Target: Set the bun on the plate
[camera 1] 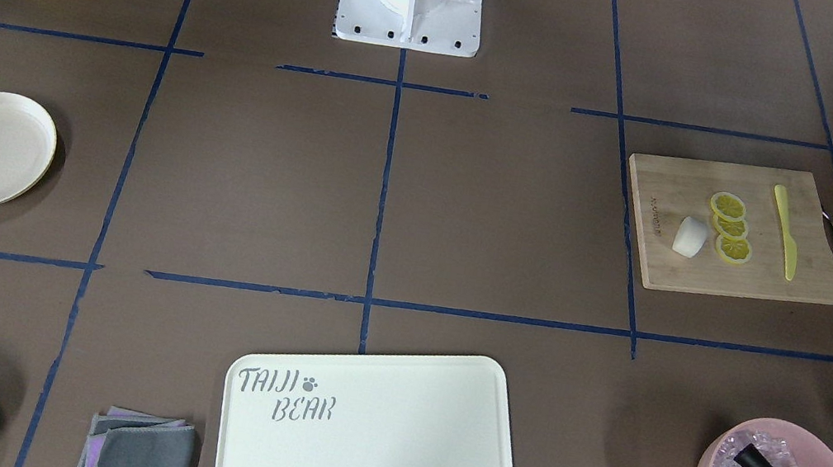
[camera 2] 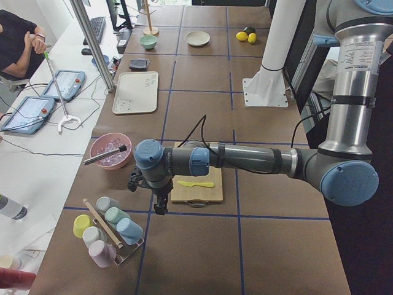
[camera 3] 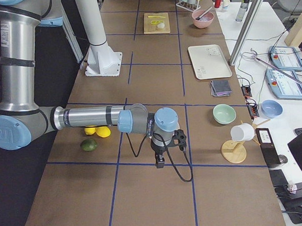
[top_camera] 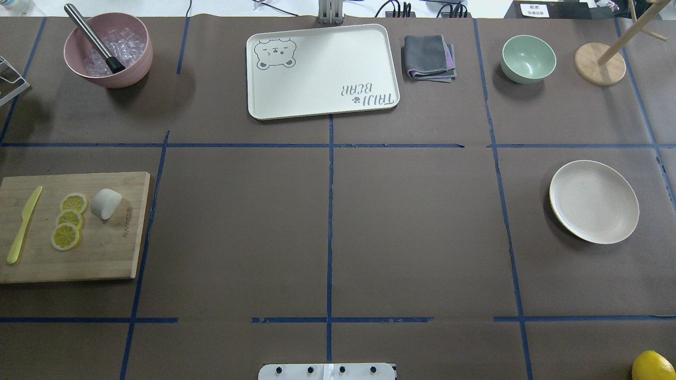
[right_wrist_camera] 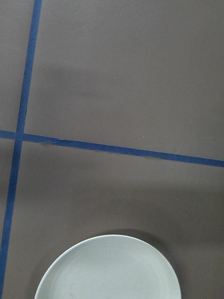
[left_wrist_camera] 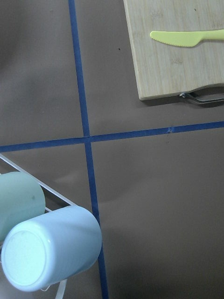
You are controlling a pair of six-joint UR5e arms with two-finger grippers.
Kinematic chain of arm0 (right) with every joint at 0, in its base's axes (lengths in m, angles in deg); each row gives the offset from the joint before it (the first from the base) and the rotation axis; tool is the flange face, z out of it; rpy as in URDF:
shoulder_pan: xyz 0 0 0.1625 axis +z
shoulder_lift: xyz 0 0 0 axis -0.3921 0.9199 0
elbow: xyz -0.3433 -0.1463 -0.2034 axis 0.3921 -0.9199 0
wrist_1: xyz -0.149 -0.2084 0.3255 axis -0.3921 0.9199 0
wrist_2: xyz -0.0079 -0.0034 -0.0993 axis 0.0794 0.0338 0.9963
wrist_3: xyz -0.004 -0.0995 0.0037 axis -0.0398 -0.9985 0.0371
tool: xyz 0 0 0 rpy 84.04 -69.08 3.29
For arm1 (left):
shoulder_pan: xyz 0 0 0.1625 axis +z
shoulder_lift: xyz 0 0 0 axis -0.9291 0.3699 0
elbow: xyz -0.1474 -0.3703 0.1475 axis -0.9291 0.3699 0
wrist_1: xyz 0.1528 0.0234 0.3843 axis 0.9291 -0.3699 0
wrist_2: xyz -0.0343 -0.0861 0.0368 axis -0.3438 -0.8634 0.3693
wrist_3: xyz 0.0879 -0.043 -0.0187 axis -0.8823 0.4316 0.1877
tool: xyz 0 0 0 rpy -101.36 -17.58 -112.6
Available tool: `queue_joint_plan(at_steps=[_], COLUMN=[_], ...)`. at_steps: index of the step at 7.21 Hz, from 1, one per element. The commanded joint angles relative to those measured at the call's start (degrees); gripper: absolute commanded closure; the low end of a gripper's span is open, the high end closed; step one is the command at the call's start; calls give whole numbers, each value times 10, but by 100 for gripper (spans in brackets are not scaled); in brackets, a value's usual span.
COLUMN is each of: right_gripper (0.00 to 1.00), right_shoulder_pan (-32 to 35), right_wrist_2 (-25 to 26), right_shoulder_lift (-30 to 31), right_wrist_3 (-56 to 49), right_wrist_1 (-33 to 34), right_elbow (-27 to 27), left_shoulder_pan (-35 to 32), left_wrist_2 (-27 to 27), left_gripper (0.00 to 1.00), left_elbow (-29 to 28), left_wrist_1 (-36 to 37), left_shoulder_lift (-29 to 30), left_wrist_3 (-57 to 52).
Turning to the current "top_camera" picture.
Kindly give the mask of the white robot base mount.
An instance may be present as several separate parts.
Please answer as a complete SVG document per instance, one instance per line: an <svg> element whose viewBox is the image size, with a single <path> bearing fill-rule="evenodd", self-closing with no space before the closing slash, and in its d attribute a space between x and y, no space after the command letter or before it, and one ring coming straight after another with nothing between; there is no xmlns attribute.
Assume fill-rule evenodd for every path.
<svg viewBox="0 0 676 380"><path fill-rule="evenodd" d="M306 363L269 364L258 379L397 379L395 365L389 363Z"/></svg>

